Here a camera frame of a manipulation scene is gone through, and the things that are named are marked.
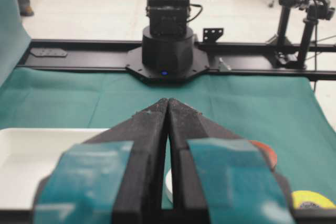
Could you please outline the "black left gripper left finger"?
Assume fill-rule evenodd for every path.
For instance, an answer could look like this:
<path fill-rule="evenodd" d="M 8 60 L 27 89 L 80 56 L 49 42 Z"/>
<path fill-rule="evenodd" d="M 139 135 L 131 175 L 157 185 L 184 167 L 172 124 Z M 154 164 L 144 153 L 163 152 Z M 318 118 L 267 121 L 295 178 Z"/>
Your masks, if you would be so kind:
<path fill-rule="evenodd" d="M 33 223 L 142 223 L 161 206 L 168 100 L 60 156 L 34 199 Z"/>

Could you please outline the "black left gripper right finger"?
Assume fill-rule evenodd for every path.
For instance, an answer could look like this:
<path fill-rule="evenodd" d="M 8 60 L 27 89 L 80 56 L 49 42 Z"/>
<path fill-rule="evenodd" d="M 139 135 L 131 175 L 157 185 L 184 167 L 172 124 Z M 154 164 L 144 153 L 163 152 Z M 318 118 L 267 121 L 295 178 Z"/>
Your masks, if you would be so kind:
<path fill-rule="evenodd" d="M 294 223 L 286 178 L 250 140 L 169 99 L 174 206 L 188 223 Z"/>

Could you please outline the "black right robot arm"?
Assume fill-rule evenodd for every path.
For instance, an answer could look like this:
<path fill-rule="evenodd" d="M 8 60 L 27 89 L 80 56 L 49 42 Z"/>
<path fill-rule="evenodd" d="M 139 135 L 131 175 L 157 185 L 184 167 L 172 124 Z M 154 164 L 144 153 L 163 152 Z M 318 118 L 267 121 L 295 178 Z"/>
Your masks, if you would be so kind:
<path fill-rule="evenodd" d="M 142 79 L 180 82 L 209 71 L 206 52 L 189 27 L 190 0 L 146 0 L 149 25 L 140 47 L 128 51 L 125 68 Z"/>

